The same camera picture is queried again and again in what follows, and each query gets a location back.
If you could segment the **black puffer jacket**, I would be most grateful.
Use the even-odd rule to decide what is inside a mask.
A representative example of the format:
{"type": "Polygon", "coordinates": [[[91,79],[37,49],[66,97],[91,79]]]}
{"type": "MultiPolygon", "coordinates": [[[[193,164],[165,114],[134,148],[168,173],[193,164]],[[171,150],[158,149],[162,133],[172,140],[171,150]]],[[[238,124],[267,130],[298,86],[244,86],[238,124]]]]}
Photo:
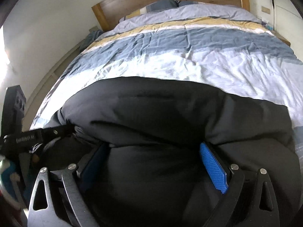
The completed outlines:
{"type": "Polygon", "coordinates": [[[119,77],[69,98],[48,126],[61,124],[73,135],[48,145],[42,163],[62,169],[98,147],[80,190],[108,226],[203,225],[220,193],[202,164],[202,142],[244,170],[268,170],[280,226],[298,211],[299,159],[285,106],[196,82],[119,77]]]}

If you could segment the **grey cloth beside bed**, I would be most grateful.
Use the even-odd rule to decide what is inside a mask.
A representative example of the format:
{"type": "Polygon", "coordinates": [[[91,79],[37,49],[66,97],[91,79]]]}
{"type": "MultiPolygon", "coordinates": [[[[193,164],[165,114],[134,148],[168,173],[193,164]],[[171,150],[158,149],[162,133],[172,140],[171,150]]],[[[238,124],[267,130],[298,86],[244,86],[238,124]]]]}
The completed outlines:
{"type": "Polygon", "coordinates": [[[83,52],[87,47],[89,47],[100,35],[102,35],[104,33],[103,30],[96,30],[96,31],[92,31],[90,32],[85,39],[83,40],[83,42],[81,43],[80,47],[79,47],[79,52],[83,52]]]}

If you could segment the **striped blue white duvet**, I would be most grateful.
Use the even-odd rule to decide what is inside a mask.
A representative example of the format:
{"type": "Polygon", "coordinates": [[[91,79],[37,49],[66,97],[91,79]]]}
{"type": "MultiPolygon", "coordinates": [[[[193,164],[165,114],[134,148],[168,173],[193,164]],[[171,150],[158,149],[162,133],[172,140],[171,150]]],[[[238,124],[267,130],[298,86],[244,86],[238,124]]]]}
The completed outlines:
{"type": "Polygon", "coordinates": [[[228,5],[186,5],[120,22],[69,64],[31,128],[93,82],[128,76],[200,82],[285,105],[302,158],[302,62],[253,14],[228,5]]]}

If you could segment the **wooden nightstand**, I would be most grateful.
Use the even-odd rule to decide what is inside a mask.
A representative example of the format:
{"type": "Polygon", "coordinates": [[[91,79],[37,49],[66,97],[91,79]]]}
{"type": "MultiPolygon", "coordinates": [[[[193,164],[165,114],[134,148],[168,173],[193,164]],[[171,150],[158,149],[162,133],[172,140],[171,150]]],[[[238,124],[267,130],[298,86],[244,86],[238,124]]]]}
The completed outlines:
{"type": "Polygon", "coordinates": [[[281,34],[279,34],[277,31],[271,31],[273,35],[275,35],[278,39],[280,39],[283,43],[291,47],[291,43],[281,34]]]}

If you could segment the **white wardrobe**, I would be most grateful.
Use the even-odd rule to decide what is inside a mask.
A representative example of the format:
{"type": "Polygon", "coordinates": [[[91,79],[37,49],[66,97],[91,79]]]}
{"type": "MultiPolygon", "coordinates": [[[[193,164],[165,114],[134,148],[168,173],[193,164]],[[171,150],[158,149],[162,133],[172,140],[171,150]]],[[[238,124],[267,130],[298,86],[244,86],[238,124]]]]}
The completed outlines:
{"type": "Polygon", "coordinates": [[[274,27],[280,34],[283,32],[302,32],[302,17],[291,0],[274,1],[274,27]]]}

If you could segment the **striped pillow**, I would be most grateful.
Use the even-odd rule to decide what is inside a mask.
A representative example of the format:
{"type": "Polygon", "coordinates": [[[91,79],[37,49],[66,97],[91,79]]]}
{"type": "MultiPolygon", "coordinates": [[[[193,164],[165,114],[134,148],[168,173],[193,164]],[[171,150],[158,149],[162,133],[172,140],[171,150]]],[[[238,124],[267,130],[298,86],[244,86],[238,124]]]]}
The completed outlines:
{"type": "Polygon", "coordinates": [[[164,10],[169,10],[173,8],[178,8],[181,6],[186,5],[192,5],[192,4],[198,4],[197,1],[190,1],[190,0],[158,0],[156,2],[153,2],[149,5],[146,5],[145,7],[142,7],[134,12],[132,12],[129,15],[126,15],[125,17],[122,17],[120,21],[125,21],[126,19],[130,19],[132,17],[140,16],[143,14],[151,13],[151,12],[160,12],[164,10]]]}

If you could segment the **beige wall switch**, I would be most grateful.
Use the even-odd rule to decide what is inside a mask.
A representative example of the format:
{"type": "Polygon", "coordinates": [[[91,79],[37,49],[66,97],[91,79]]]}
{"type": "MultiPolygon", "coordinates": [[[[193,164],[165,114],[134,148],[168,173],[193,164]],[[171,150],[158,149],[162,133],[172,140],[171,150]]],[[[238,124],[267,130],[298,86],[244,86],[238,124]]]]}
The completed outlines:
{"type": "Polygon", "coordinates": [[[264,6],[261,6],[261,11],[263,13],[266,13],[266,14],[271,14],[270,8],[267,8],[267,7],[264,7],[264,6]]]}

